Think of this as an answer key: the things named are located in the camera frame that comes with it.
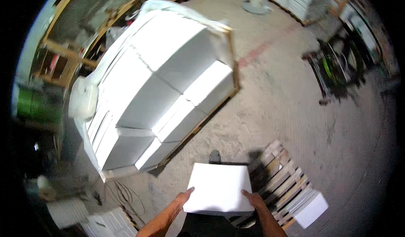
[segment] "plastic wrap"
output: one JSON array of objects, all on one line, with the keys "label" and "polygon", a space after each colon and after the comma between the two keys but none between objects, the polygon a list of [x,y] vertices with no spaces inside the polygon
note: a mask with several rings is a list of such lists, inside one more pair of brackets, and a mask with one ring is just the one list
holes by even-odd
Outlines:
[{"label": "plastic wrap", "polygon": [[[128,42],[138,30],[143,27],[149,20],[162,11],[173,11],[183,15],[186,18],[195,20],[205,26],[212,33],[211,40],[215,48],[217,59],[225,63],[226,65],[233,67],[232,53],[230,51],[229,40],[227,39],[227,33],[231,30],[228,26],[222,22],[211,21],[198,12],[181,6],[175,2],[167,0],[148,0],[140,8],[137,19],[128,27],[128,29],[109,47],[104,57],[101,59],[97,68],[88,75],[85,79],[90,85],[98,85],[103,78],[104,74],[114,66],[119,59],[121,50],[128,46]],[[103,182],[106,181],[105,174],[100,169],[97,162],[96,155],[93,151],[90,139],[87,133],[86,122],[88,120],[74,118],[74,122],[78,129],[80,136],[84,141],[84,151],[88,155],[93,166],[99,172]]]}]

